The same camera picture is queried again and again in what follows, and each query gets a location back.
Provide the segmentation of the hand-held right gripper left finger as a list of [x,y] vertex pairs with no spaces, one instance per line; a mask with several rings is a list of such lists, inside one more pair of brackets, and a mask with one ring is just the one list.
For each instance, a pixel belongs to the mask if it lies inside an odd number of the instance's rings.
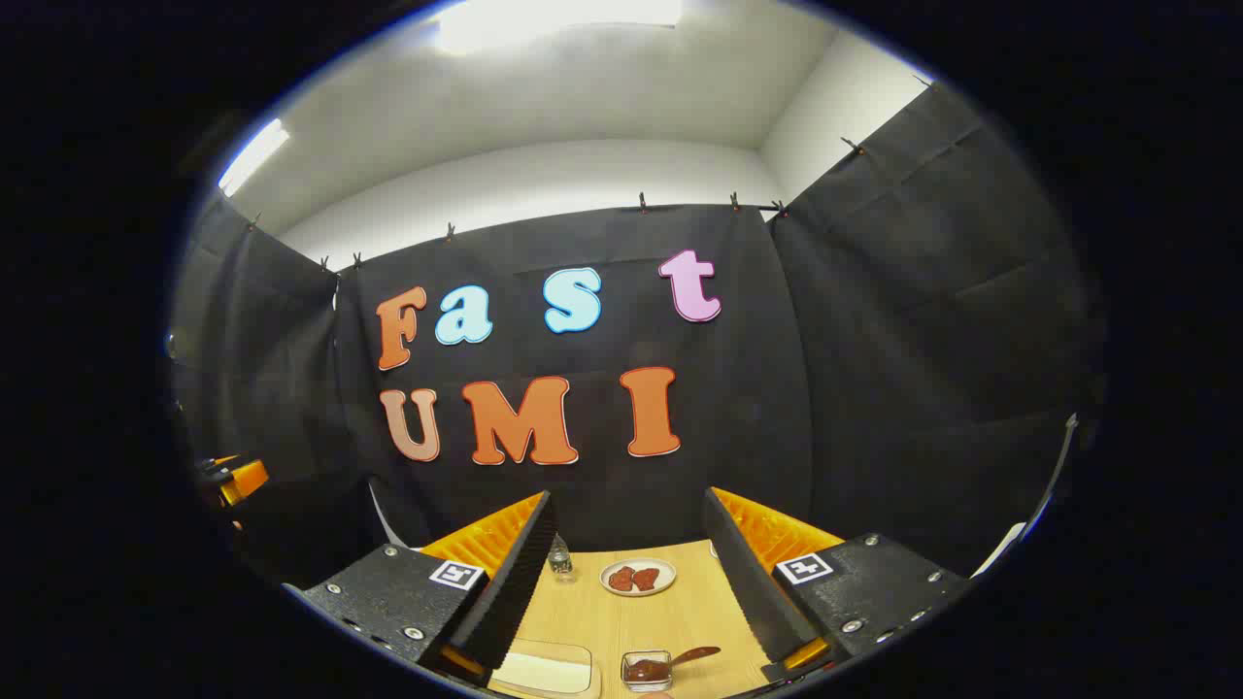
[[485,685],[515,646],[554,536],[554,499],[542,491],[438,544],[385,544],[283,593],[406,670]]

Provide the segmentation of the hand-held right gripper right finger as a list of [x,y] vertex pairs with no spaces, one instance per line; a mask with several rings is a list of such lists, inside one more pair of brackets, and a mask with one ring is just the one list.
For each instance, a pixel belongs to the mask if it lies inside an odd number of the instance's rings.
[[838,537],[723,488],[706,488],[702,522],[782,680],[892,646],[968,585],[888,535]]

